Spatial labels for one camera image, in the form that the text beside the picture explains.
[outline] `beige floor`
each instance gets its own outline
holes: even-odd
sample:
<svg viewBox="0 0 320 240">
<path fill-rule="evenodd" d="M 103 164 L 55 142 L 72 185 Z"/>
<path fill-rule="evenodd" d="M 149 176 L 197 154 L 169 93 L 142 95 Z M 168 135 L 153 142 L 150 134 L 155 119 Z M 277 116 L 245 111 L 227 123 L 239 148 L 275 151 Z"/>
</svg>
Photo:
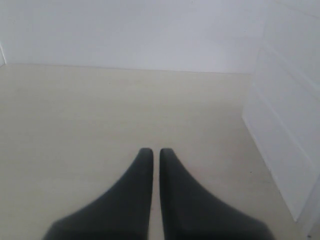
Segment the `beige floor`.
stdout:
<svg viewBox="0 0 320 240">
<path fill-rule="evenodd" d="M 0 239 L 41 239 L 94 200 L 138 149 L 155 154 L 151 240 L 162 240 L 158 154 L 171 147 L 208 190 L 300 239 L 242 119 L 244 74 L 0 68 Z"/>
</svg>

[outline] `floor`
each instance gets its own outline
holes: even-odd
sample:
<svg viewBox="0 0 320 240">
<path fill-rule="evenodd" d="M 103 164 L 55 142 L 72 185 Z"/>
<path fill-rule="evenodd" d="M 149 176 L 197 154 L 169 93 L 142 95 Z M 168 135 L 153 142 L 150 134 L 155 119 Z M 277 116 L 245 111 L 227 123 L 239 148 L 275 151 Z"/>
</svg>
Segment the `floor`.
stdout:
<svg viewBox="0 0 320 240">
<path fill-rule="evenodd" d="M 162 240 L 158 154 L 174 148 L 209 191 L 300 235 L 241 114 L 245 74 L 43 65 L 0 68 L 0 239 L 41 239 L 106 191 L 139 148 L 155 155 L 151 240 Z"/>
</svg>

